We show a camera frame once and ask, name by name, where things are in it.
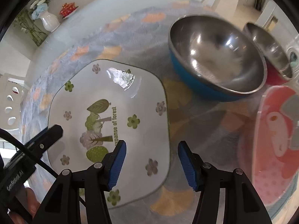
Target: human hand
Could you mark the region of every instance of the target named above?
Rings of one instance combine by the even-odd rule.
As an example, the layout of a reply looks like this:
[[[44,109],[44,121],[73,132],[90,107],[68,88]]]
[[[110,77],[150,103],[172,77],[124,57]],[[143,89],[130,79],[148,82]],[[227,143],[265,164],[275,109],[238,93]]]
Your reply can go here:
[[[31,188],[26,188],[26,194],[27,194],[27,205],[28,205],[28,211],[31,214],[32,218],[34,218],[37,209],[40,206],[40,203],[37,201],[36,197],[35,197],[35,193],[33,192],[33,190]],[[14,222],[14,224],[25,224],[24,219],[18,215],[15,212],[10,212],[9,213],[10,218],[12,219],[12,221]]]

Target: patterned tablecloth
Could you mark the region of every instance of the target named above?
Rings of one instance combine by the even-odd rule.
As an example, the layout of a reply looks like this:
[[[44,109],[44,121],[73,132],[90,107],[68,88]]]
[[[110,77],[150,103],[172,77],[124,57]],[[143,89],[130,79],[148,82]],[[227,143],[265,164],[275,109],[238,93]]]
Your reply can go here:
[[[219,103],[202,99],[181,82],[172,67],[167,40],[170,25],[187,14],[218,16],[201,4],[187,0],[122,16],[99,28],[53,61],[21,104],[22,141],[27,142],[47,127],[50,103],[55,93],[95,59],[106,58],[137,66],[162,81],[167,96],[171,148],[168,177],[153,194],[110,209],[113,223],[192,223],[199,193],[188,186],[178,159],[180,140],[185,140],[193,152],[219,169],[232,171],[241,167],[247,176],[251,175],[250,161],[238,157],[244,155],[243,147],[238,143],[243,132],[248,132],[246,129],[255,122],[264,89],[247,99]],[[43,161],[50,165],[47,154],[44,154]],[[39,201],[53,182],[54,178],[40,166],[29,180]],[[272,217],[294,190],[295,187],[287,191],[278,205],[268,208]],[[218,223],[223,219],[224,197],[225,192],[221,190]],[[86,223],[84,208],[81,212],[83,223]]]

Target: white vase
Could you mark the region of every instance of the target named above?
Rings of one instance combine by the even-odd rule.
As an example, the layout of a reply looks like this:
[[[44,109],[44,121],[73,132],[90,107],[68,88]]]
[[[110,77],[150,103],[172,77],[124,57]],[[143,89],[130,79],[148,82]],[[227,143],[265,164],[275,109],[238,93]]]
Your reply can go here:
[[[44,28],[50,32],[54,32],[60,25],[58,18],[54,14],[49,13],[48,10],[41,13],[38,18],[42,20]]]

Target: silver screw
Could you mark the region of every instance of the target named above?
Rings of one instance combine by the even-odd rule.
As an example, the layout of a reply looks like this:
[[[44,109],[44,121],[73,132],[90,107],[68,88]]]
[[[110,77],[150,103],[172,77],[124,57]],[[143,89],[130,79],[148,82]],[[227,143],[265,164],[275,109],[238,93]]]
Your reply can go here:
[[[204,162],[204,164],[202,165],[204,168],[211,168],[211,164],[208,162]]]
[[[241,168],[236,168],[236,174],[242,175],[243,174],[243,170]]]
[[[64,176],[68,175],[69,173],[70,173],[70,170],[68,170],[68,169],[65,169],[62,171],[62,175],[64,175]]]
[[[101,164],[100,162],[94,164],[94,168],[101,168],[102,166],[103,164]]]

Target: blue flower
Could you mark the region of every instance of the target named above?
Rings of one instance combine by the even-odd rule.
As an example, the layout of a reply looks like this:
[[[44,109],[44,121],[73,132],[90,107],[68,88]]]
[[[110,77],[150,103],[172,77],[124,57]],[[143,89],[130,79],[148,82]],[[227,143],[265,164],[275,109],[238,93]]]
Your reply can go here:
[[[37,6],[37,8],[33,11],[33,13],[31,14],[31,18],[33,20],[38,19],[38,16],[43,13],[44,11],[46,11],[48,9],[48,5],[47,3],[42,3],[40,5]]]

